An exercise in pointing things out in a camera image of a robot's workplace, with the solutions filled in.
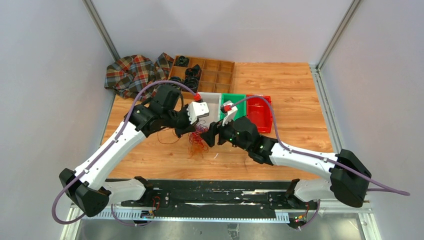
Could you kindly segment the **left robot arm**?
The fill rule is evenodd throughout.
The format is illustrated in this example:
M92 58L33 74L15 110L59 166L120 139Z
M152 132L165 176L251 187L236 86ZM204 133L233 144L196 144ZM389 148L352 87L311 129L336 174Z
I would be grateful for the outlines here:
M116 132L86 161L74 170L65 168L59 179L66 194L84 216L94 217L107 206L124 201L135 201L149 206L153 193L147 180L134 177L130 180L107 182L109 174L121 160L151 134L165 128L174 129L178 137L194 132L199 118L209 114L207 103L197 93L194 101L175 106L181 91L170 84L161 85L154 97L131 107Z

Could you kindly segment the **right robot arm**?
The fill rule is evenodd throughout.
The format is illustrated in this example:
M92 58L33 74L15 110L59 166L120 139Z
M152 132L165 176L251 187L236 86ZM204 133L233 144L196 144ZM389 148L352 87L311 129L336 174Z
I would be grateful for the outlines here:
M209 147L230 143L243 149L259 164L286 166L317 175L315 180L292 181L285 195L291 208L321 199L337 199L354 208L363 206L372 175L350 150L328 153L282 146L278 139L260 134L247 117L226 124L212 122L200 136Z

